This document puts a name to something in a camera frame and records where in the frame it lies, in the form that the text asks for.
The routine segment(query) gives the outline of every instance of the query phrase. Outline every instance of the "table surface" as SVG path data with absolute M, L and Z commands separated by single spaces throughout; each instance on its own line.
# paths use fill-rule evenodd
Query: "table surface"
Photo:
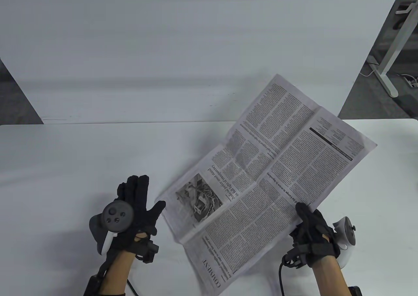
M 337 115 L 394 1 L 1 0 L 0 57 L 44 123 L 235 121 L 275 74 Z
M 363 295 L 416 295 L 418 122 L 348 121 L 378 144 L 319 207 L 347 215 L 357 247 L 343 273 Z M 0 286 L 5 295 L 80 295 L 103 258 L 88 220 L 132 174 L 150 176 L 148 205 L 211 150 L 232 123 L 0 126 Z M 163 219 L 154 263 L 135 262 L 142 295 L 199 295 L 196 275 Z M 285 239 L 224 295 L 278 295 Z M 312 271 L 284 269 L 286 295 L 318 294 Z

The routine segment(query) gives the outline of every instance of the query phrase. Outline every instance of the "desk leg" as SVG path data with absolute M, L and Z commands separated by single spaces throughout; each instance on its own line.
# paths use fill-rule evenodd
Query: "desk leg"
M 380 65 L 369 64 L 371 69 L 375 71 L 376 77 L 379 79 L 383 88 L 386 92 L 392 97 L 396 98 L 398 92 L 395 86 L 391 83 L 389 78 L 386 76 L 387 72 L 391 69 L 393 62 L 396 60 L 397 56 L 405 46 L 406 41 L 408 41 L 415 27 L 418 25 L 418 2 L 415 3 L 411 12 L 409 13 L 406 21 L 403 23 L 401 29 L 397 33 L 394 41 L 388 49 L 385 57 L 383 58 Z M 372 56 L 367 57 L 368 63 L 377 63 L 376 59 Z

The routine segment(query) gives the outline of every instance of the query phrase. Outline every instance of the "newspaper page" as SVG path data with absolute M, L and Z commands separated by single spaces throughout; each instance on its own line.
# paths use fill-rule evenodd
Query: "newspaper page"
M 225 140 L 161 199 L 208 295 L 219 295 L 315 209 L 376 144 L 277 75 Z

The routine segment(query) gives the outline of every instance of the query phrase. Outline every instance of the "white desk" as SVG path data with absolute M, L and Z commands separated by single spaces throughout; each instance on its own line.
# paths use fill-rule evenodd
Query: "white desk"
M 417 295 L 418 122 L 352 120 L 378 143 L 320 206 L 329 223 L 348 215 L 358 246 L 343 270 L 363 295 Z M 103 261 L 88 219 L 132 174 L 151 178 L 148 203 L 208 152 L 232 123 L 12 125 L 0 127 L 0 287 L 4 295 L 80 295 Z M 143 296 L 199 295 L 194 271 L 163 219 L 152 264 L 130 279 Z M 224 295 L 278 295 L 270 251 Z M 283 270 L 286 295 L 318 294 L 308 268 Z
M 44 123 L 235 121 L 276 73 L 338 114 L 393 2 L 0 0 L 0 58 Z

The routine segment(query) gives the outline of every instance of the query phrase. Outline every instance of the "vr controller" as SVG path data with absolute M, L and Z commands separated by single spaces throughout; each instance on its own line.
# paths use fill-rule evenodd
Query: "vr controller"
M 343 217 L 338 222 L 333 223 L 333 226 L 336 232 L 336 243 L 340 248 L 340 255 L 337 258 L 337 262 L 340 269 L 343 269 L 348 263 L 356 245 L 356 237 L 354 235 L 356 227 L 351 224 L 348 217 Z
M 101 214 L 93 216 L 88 226 L 97 242 L 97 252 L 106 255 L 112 241 L 118 233 L 126 231 L 132 224 L 134 211 L 129 203 L 122 200 L 115 200 L 108 204 Z M 158 246 L 152 240 L 141 241 L 143 245 L 138 247 L 137 259 L 144 263 L 154 260 L 154 255 L 158 253 Z

